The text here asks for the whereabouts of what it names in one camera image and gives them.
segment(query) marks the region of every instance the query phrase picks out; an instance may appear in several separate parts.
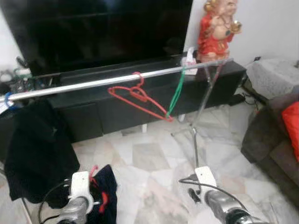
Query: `plastic hanger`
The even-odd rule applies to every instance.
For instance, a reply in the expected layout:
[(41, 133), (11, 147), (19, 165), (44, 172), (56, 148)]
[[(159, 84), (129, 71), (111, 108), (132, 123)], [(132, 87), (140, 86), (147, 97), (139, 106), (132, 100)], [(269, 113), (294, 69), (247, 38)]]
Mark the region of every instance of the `plastic hanger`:
[[(137, 109), (142, 110), (142, 111), (144, 111), (144, 112), (146, 112), (146, 113), (148, 113), (148, 114), (150, 114), (150, 115), (152, 115), (152, 116), (154, 116), (154, 117), (156, 117), (156, 118), (159, 118), (159, 119), (162, 119), (162, 120), (167, 120), (167, 121), (169, 121), (169, 122), (172, 122), (172, 121), (173, 121), (173, 117), (171, 117), (171, 116), (167, 116), (167, 111), (166, 111), (166, 110), (165, 110), (165, 109), (164, 109), (158, 102), (156, 102), (155, 100), (153, 100), (152, 98), (150, 98), (150, 97), (146, 94), (146, 92), (141, 88), (141, 86), (144, 84), (144, 78), (141, 76), (140, 72), (134, 72), (133, 75), (139, 75), (139, 77), (140, 77), (140, 83), (137, 84), (137, 86), (134, 86), (134, 87), (131, 87), (131, 88), (124, 87), (124, 86), (114, 86), (114, 87), (109, 88), (109, 89), (108, 89), (108, 92), (109, 92), (112, 96), (114, 96), (114, 97), (116, 97), (116, 98), (118, 98), (118, 99), (120, 99), (120, 100), (126, 102), (127, 104), (130, 104), (130, 105), (136, 107)], [(148, 110), (148, 109), (146, 109), (146, 108), (143, 108), (142, 106), (139, 106), (139, 105), (137, 105), (137, 104), (135, 104), (135, 103), (129, 101), (128, 99), (125, 99), (125, 98), (121, 97), (120, 95), (117, 95), (117, 94), (115, 93), (116, 90), (128, 90), (129, 93), (130, 93), (130, 95), (131, 95), (132, 97), (134, 97), (134, 98), (136, 98), (136, 99), (138, 99), (138, 100), (140, 100), (140, 101), (142, 101), (142, 102), (144, 102), (144, 103), (146, 103), (146, 102), (148, 102), (148, 101), (151, 102), (151, 103), (153, 103), (156, 107), (158, 107), (158, 108), (160, 109), (160, 111), (161, 111), (165, 116), (163, 117), (163, 116), (161, 116), (161, 115), (159, 115), (159, 114), (156, 114), (156, 113), (153, 112), (153, 111), (150, 111), (150, 110)]]

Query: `pillow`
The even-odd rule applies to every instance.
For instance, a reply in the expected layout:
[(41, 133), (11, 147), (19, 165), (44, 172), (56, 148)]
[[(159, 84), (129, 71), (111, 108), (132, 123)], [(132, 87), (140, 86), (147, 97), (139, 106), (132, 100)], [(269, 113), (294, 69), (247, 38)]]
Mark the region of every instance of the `pillow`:
[(292, 141), (295, 156), (299, 162), (299, 102), (296, 102), (282, 112), (282, 118)]

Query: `television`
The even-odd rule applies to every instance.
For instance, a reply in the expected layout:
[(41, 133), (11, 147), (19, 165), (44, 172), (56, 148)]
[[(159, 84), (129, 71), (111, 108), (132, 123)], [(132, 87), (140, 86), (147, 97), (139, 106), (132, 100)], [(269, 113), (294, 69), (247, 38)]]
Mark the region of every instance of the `television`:
[(33, 75), (183, 52), (192, 0), (0, 0)]

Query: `tile floor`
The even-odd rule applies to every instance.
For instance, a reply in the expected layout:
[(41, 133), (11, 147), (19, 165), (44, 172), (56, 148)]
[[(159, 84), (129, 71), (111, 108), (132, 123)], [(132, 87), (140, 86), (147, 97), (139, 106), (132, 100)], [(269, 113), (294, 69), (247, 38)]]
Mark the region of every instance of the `tile floor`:
[[(245, 103), (204, 111), (197, 127), (200, 165), (208, 165), (220, 187), (235, 194), (249, 211), (271, 224), (299, 224), (298, 211), (276, 184), (250, 164), (240, 146), (254, 107)], [(111, 164), (119, 184), (118, 224), (219, 224), (211, 210), (195, 205), (187, 194), (190, 186), (178, 179), (193, 173), (193, 147), (188, 132), (171, 136), (188, 126), (158, 121), (75, 143), (80, 170)], [(20, 201), (11, 202), (5, 182), (0, 182), (0, 223), (26, 224)], [(30, 205), (36, 222), (37, 205)], [(45, 208), (43, 216), (57, 214)]]

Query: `sofa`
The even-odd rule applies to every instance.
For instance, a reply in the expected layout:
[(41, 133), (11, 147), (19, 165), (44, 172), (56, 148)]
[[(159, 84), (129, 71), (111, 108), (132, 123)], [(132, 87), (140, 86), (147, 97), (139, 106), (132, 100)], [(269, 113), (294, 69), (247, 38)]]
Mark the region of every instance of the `sofa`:
[(266, 172), (299, 208), (299, 163), (281, 112), (299, 101), (299, 93), (269, 100), (249, 124), (242, 154)]

